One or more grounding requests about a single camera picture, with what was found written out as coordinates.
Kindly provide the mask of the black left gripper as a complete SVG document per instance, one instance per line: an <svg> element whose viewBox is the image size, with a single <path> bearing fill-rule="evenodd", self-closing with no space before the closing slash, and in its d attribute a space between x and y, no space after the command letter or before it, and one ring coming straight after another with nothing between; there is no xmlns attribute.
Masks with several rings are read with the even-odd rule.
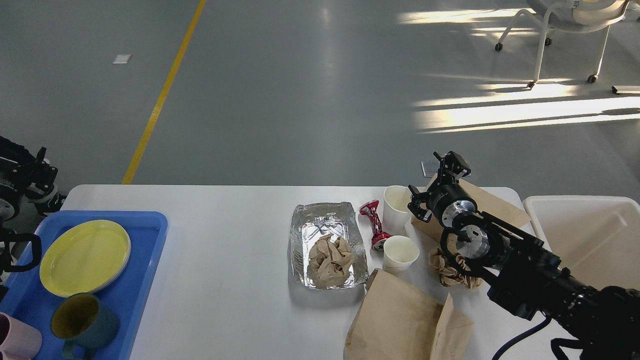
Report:
<svg viewBox="0 0 640 360"><path fill-rule="evenodd" d="M9 221L20 212L23 196L33 201L44 200L55 193L58 168L46 161L47 148L42 146L35 159L0 171L0 218Z"/></svg>

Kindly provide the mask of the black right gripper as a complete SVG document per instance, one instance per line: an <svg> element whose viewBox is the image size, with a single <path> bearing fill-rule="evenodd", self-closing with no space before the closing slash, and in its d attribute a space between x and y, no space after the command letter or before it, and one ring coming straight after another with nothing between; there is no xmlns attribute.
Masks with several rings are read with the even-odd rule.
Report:
<svg viewBox="0 0 640 360"><path fill-rule="evenodd" d="M436 186L431 184L420 191L412 184L407 185L410 193L407 209L423 223L435 219L440 224L453 224L455 217L466 212L465 209L461 210L461 205L455 205L466 200L466 191L458 183L461 178L469 176L472 170L459 153L449 151L442 155L434 152L433 155L439 162L433 182Z"/></svg>

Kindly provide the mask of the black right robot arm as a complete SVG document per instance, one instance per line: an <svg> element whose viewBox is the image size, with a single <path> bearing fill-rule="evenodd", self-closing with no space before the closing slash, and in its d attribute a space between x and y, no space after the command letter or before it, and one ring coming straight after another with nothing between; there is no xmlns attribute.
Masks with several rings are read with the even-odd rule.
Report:
<svg viewBox="0 0 640 360"><path fill-rule="evenodd" d="M501 346L498 360L515 344L556 321L570 338L553 338L551 352L566 360L564 349L580 350L581 360L637 360L640 351L639 292L608 285L598 290L560 268L561 258L543 240L486 211L463 189L460 180L471 169L450 151L433 153L439 162L426 190L409 185L410 212L423 223L442 227L439 248L463 276L489 284L487 296L510 314L544 321Z"/></svg>

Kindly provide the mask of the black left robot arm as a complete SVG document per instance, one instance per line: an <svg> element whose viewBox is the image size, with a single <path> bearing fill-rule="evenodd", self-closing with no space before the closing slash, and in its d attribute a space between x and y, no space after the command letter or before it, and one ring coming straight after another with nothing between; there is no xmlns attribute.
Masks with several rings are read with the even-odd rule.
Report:
<svg viewBox="0 0 640 360"><path fill-rule="evenodd" d="M41 264L42 241L36 234L19 234L5 223L16 218L24 198L37 203L48 200L57 191L55 180L58 168L46 160L47 148L42 146L34 161L16 162L1 158L1 255L0 273L27 272ZM30 262L16 264L12 255L12 248L16 244L25 244L30 249Z"/></svg>

